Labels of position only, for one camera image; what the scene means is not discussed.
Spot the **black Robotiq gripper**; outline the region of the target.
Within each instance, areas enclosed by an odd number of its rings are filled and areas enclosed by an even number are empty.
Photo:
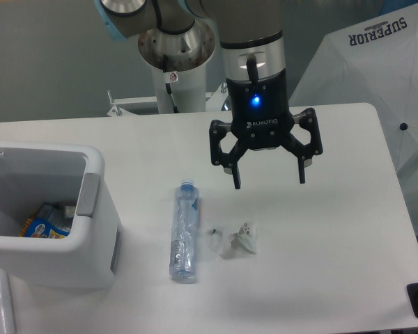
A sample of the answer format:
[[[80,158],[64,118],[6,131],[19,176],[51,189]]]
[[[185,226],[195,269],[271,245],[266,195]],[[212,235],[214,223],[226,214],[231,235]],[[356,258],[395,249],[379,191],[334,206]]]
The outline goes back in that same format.
[[[286,71],[252,81],[227,79],[231,99],[232,122],[213,120],[209,128],[210,158],[214,166],[223,166],[233,176],[235,189],[241,188],[238,162],[247,150],[285,148],[297,158],[300,184],[306,182],[305,170],[313,158],[323,153],[316,110],[309,107],[292,116],[289,111]],[[303,141],[291,132],[303,131]],[[231,132],[237,141],[229,153],[221,141]]]

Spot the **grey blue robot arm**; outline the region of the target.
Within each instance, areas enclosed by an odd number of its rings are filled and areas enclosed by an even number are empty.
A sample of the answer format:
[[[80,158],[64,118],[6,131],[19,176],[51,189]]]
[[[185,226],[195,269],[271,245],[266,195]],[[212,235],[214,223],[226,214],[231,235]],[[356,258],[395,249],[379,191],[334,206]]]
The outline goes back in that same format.
[[[185,75],[203,69],[221,47],[232,120],[211,122],[210,158],[235,186],[248,150],[285,148],[305,179],[323,147],[316,112],[289,109],[280,1],[96,1],[95,7],[112,38],[137,37],[140,54],[159,75],[160,113],[205,106],[205,89],[190,88]]]

